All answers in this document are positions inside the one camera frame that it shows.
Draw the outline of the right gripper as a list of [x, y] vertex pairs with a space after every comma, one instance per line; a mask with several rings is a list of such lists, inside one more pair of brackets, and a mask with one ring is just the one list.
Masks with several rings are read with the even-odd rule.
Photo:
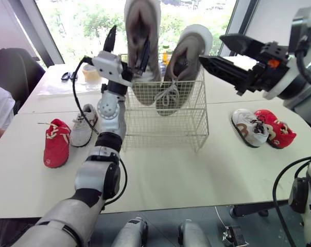
[[230, 51], [256, 61], [251, 68], [244, 69], [219, 56], [199, 56], [209, 74], [235, 86], [239, 95], [246, 91], [268, 92], [288, 72], [287, 47], [277, 42], [262, 43], [241, 33], [224, 34], [219, 38]]

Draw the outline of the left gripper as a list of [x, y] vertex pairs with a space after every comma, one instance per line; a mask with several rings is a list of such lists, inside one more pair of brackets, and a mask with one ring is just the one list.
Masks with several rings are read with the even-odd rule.
[[[117, 26], [114, 25], [104, 42], [103, 50], [107, 52], [112, 52], [114, 50], [115, 45], [115, 38], [116, 38], [116, 28]], [[131, 87], [132, 86], [132, 79], [133, 73], [137, 75], [142, 75], [146, 67], [148, 65], [150, 55], [150, 41], [147, 39], [144, 43], [142, 51], [136, 55], [136, 59], [134, 61], [134, 66], [130, 69], [126, 62], [121, 62], [119, 64], [119, 84]]]

